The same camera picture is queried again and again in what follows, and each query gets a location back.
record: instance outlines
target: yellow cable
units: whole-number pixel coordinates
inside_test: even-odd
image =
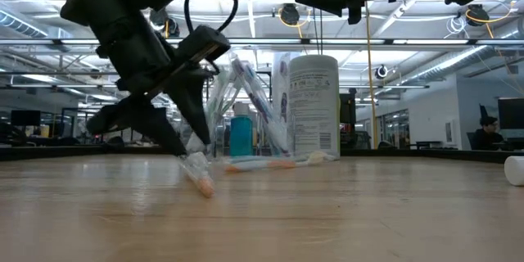
[[[373,79],[371,75],[371,29],[369,28],[369,7],[366,1],[366,29],[368,31],[368,76],[369,76],[369,93],[371,94],[371,124],[373,124],[373,147],[378,147],[377,138],[377,119],[375,119],[375,94],[373,93]]]
[[[470,20],[474,20],[474,21],[476,21],[476,22],[480,22],[480,23],[482,23],[482,24],[491,24],[491,23],[494,23],[494,22],[497,22],[497,21],[499,21],[499,20],[503,20],[503,19],[507,18],[507,17],[511,14],[511,7],[513,7],[513,3],[511,3],[511,5],[510,5],[510,8],[509,8],[508,14],[506,14],[505,16],[502,16],[501,18],[498,18],[498,19],[496,19],[496,20],[478,20],[478,19],[476,19],[476,18],[474,18],[474,17],[471,17],[471,16],[469,15],[469,12],[471,11],[471,9],[468,9],[468,10],[466,11],[466,17],[467,17],[468,19],[470,19]]]
[[[302,25],[305,25],[308,21],[309,21],[309,16],[311,16],[311,11],[308,10],[308,18],[306,20],[304,20],[301,24],[296,24],[296,25],[288,25],[284,22],[284,20],[282,20],[282,17],[281,17],[281,14],[282,14],[282,8],[280,8],[278,10],[278,19],[280,20],[281,23],[283,23],[285,26],[288,26],[290,28],[298,28],[298,34],[300,35],[300,38],[302,38],[302,30],[300,29],[300,27]]]
[[[495,38],[495,36],[493,35],[493,31],[491,31],[490,24],[486,24],[486,28],[488,29],[488,33],[490,34],[490,37],[491,38]],[[499,49],[495,49],[495,51],[497,51],[497,53],[499,54],[500,58],[502,58],[502,60],[504,61],[504,65],[506,66],[506,70],[508,71],[509,76],[513,79],[513,82],[517,85],[517,88],[521,91],[521,93],[524,93],[524,90],[522,89],[521,85],[518,83],[517,78],[515,78],[515,75],[513,75],[511,73],[511,70],[509,69],[509,65],[506,62],[506,59],[504,58],[504,56],[502,56],[502,52],[500,52]]]

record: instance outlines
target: black robot mount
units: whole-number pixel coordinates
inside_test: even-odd
[[[132,128],[152,138],[176,156],[186,154],[179,134],[166,118],[165,108],[155,108],[151,99],[166,93],[204,144],[210,143],[202,105],[206,79],[218,73],[214,60],[229,50],[228,40],[220,33],[237,12],[234,1],[231,16],[219,29],[200,25],[177,48],[171,47],[155,32],[141,13],[151,8],[164,9],[173,0],[67,0],[61,17],[91,28],[100,42],[97,54],[108,58],[120,79],[116,85],[130,95],[112,106],[104,106],[88,122],[90,133],[99,134]],[[200,66],[206,59],[210,71]]]

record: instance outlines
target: computer monitor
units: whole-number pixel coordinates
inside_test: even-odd
[[[11,125],[13,126],[39,126],[40,111],[11,111]]]
[[[499,99],[501,129],[524,129],[524,98]]]

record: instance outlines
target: white canister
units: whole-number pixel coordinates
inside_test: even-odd
[[[338,62],[308,55],[291,60],[287,129],[296,155],[323,151],[340,156]]]
[[[524,186],[524,156],[510,156],[504,162],[506,179],[514,186]]]

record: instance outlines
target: table surface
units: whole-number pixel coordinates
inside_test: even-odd
[[[0,163],[0,260],[518,261],[524,188],[496,164],[345,158],[215,176],[170,156]]]

